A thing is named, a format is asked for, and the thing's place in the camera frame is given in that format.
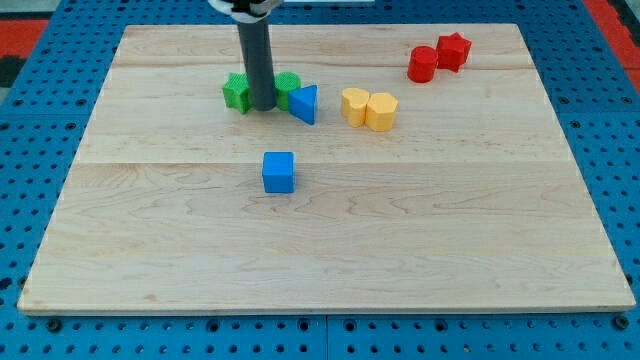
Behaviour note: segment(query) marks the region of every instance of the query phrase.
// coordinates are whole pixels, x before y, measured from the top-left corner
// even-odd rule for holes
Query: yellow arch block
[[[362,126],[364,123],[369,92],[358,88],[342,90],[342,115],[347,118],[349,125]]]
[[[389,131],[396,118],[398,100],[389,93],[371,95],[367,103],[365,124],[373,131]]]

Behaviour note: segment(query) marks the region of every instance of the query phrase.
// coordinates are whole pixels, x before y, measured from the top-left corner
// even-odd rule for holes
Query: toy block
[[[458,33],[440,36],[436,50],[438,51],[438,69],[458,72],[460,66],[467,62],[471,41]]]
[[[342,116],[347,118],[349,125],[359,127],[364,124],[367,111],[369,92],[359,88],[342,90]]]
[[[292,152],[265,152],[262,161],[262,182],[269,194],[290,194],[295,191],[295,169]]]
[[[241,114],[251,109],[247,74],[230,73],[229,80],[222,86],[222,94],[228,108],[234,108]]]
[[[389,93],[373,94],[367,103],[365,124],[373,131],[389,131],[393,128],[398,100]]]
[[[318,110],[318,85],[311,85],[289,92],[289,112],[309,125],[316,123]]]
[[[276,75],[276,93],[278,109],[289,110],[289,93],[300,88],[300,77],[291,71],[285,71]]]
[[[418,46],[411,51],[407,76],[413,82],[426,83],[433,79],[438,65],[438,52],[430,46]]]

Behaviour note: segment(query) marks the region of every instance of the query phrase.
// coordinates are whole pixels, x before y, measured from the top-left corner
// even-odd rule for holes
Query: blue pegboard
[[[581,2],[378,0],[272,23],[517,23],[636,297],[640,99]],[[128,24],[230,24],[205,0],[66,0],[0,107],[0,357],[639,358],[640,312],[28,318],[15,303]]]

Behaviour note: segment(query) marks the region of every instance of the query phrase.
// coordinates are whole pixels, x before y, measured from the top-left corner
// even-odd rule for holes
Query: red star
[[[460,34],[454,33],[449,36],[438,38],[438,69],[449,69],[458,72],[460,66],[467,62],[471,41],[463,38]]]

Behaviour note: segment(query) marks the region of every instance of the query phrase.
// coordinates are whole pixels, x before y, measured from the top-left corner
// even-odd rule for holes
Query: green star block
[[[237,109],[241,114],[251,109],[247,74],[230,73],[229,80],[222,86],[222,94],[228,108]]]
[[[289,111],[289,93],[300,88],[300,77],[296,73],[285,71],[276,75],[278,109]]]

